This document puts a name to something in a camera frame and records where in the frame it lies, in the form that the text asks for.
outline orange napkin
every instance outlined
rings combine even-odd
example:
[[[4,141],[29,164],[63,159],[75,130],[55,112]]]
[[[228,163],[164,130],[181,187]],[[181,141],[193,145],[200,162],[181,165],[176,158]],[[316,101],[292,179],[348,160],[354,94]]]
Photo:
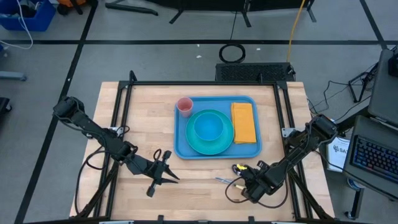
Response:
[[[235,132],[234,142],[236,144],[256,143],[256,129],[251,103],[232,103],[231,114]]]

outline pink cup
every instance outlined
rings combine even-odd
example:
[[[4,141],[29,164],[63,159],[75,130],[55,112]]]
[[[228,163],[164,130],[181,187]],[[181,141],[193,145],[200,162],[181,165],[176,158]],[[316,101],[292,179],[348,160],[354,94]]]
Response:
[[[191,116],[193,101],[188,97],[183,97],[177,101],[177,108],[180,111],[180,114],[187,118]]]

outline wooden table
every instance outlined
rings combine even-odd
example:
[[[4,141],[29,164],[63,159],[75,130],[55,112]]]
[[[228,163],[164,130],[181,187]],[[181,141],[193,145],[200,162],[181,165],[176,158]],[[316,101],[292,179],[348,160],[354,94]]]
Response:
[[[292,106],[296,127],[304,127],[311,120],[303,83],[288,83],[290,103]],[[104,82],[101,86],[95,110],[94,121],[102,127],[109,127],[116,97],[118,83]],[[268,164],[283,158],[282,140],[279,130],[275,98],[272,86],[133,86],[127,125],[131,130],[124,139],[139,147],[138,155],[152,159],[158,148],[174,152],[174,106],[183,96],[208,95],[247,95],[257,104],[260,122],[262,151],[252,159],[220,159],[220,160],[183,160],[175,153],[168,163],[173,172],[181,178],[179,184],[164,184],[156,187],[153,198],[146,195],[151,179],[144,175],[132,175],[126,166],[119,170],[116,193],[113,202],[113,220],[156,220],[158,215],[164,215],[165,220],[248,220],[254,216],[257,221],[294,220],[292,201],[289,197],[286,203],[278,209],[264,208],[250,202],[235,204],[229,202],[224,190],[226,184],[218,182],[215,177],[235,179],[231,165],[235,163],[249,164],[255,167],[258,160]],[[284,121],[287,115],[283,93],[280,91],[281,104],[284,111]],[[121,120],[120,109],[118,121]],[[97,149],[99,144],[89,140],[85,157]],[[102,166],[103,155],[92,158],[92,164]],[[320,156],[310,153],[303,166],[309,191],[325,211],[334,217],[330,194],[326,183]],[[81,175],[78,204],[81,210],[90,200],[100,179],[100,171],[85,168]],[[301,216],[305,216],[302,195],[297,189]],[[232,199],[242,200],[240,190],[230,188],[228,195]],[[267,205],[279,204],[285,195],[282,187],[274,195],[265,195],[261,199]],[[108,193],[104,193],[101,214],[104,214]]]

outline yellow cable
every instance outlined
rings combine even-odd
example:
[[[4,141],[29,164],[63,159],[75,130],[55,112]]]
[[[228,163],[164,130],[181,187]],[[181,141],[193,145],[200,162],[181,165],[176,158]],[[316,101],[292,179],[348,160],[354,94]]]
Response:
[[[296,20],[294,21],[294,24],[293,24],[292,32],[290,33],[289,50],[287,51],[286,62],[290,62],[290,53],[292,51],[292,40],[293,40],[294,29],[296,28],[297,22],[299,21],[300,13],[301,13],[301,11],[303,10],[303,7],[304,7],[304,2],[305,2],[305,0],[303,0],[301,2],[301,6],[300,6],[300,9],[298,10],[298,13],[297,13],[297,16],[296,16]]]

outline teal plate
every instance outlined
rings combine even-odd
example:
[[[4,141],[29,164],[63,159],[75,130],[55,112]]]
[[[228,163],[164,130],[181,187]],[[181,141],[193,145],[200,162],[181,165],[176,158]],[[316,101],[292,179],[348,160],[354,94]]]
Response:
[[[205,141],[197,136],[194,130],[195,120],[199,117],[199,115],[203,113],[214,113],[217,114],[223,124],[224,131],[218,139],[213,141]],[[204,155],[216,155],[223,151],[225,151],[232,143],[234,139],[234,128],[231,120],[222,112],[217,110],[202,110],[195,113],[188,121],[187,128],[185,131],[185,135],[187,137],[187,141],[189,145],[196,151]]]

